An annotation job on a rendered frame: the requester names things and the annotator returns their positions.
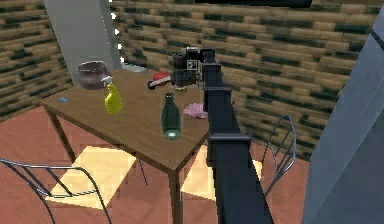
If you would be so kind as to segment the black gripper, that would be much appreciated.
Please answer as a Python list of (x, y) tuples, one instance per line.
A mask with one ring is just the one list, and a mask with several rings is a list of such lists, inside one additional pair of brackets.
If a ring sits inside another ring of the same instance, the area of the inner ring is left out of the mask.
[(171, 81), (178, 87), (184, 87), (196, 82), (196, 73), (198, 70), (198, 54), (174, 54), (173, 55), (173, 72), (171, 77), (166, 76), (158, 80), (150, 80), (147, 87), (154, 90), (159, 84), (165, 84)]

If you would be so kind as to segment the grey refrigerator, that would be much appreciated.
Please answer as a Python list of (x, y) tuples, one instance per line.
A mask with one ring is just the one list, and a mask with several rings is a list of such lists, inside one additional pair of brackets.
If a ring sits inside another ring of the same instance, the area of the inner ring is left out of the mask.
[(384, 5), (311, 156), (302, 224), (384, 224)]

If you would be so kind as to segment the grey flat tray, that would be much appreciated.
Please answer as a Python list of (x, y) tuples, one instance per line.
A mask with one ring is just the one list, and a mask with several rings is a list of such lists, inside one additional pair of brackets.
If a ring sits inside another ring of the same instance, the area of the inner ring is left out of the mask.
[(122, 67), (122, 69), (129, 70), (129, 71), (136, 72), (136, 73), (142, 73), (142, 74), (147, 73), (147, 69), (145, 67), (142, 67), (139, 65), (122, 63), (121, 67)]

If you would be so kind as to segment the dark green glass bottle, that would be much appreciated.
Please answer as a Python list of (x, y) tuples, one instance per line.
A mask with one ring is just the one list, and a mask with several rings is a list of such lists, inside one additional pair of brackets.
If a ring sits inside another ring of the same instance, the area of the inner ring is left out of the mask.
[(161, 113), (161, 126), (166, 139), (175, 140), (181, 133), (181, 115), (174, 102), (174, 94), (166, 93)]

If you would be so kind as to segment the brown wooden table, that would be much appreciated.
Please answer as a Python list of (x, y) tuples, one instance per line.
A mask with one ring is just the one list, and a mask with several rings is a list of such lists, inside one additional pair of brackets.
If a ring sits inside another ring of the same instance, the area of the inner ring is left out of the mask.
[[(162, 134), (160, 116), (165, 94), (175, 90), (148, 89), (150, 74), (120, 69), (112, 76), (123, 104), (122, 111), (115, 115), (106, 112), (102, 90), (79, 86), (46, 97), (41, 105), (71, 160), (75, 154), (59, 122), (61, 118), (166, 173), (173, 224), (182, 224), (179, 173), (207, 138), (208, 121), (184, 118), (180, 137), (167, 140)], [(68, 101), (59, 102), (61, 97)]]

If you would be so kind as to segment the pink crumpled cloth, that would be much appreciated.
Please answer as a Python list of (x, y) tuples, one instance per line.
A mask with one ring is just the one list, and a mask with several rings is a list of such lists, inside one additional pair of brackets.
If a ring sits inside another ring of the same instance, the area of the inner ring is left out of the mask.
[(202, 103), (192, 103), (184, 108), (183, 113), (189, 117), (206, 119), (208, 113), (203, 110)]

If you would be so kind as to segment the yellow spray bottle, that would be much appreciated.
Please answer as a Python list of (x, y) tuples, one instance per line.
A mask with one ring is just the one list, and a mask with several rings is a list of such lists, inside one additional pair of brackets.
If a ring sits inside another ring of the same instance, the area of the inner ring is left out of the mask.
[(108, 90), (108, 94), (104, 99), (106, 110), (110, 115), (117, 114), (122, 110), (122, 101), (119, 91), (113, 84), (113, 78), (111, 76), (107, 76), (102, 78), (101, 81), (105, 84)]

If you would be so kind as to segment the brown round pot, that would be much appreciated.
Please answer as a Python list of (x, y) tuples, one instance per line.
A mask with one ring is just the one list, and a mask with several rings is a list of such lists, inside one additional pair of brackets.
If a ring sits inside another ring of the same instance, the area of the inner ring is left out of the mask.
[(104, 61), (88, 61), (78, 66), (79, 84), (86, 90), (104, 88), (103, 78), (110, 75)]

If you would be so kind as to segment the grey room door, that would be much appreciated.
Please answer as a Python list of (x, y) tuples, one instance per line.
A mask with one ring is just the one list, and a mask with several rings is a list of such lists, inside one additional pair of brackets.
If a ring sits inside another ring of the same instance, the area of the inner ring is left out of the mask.
[(78, 66), (104, 61), (121, 68), (109, 0), (43, 0), (72, 83), (79, 84)]

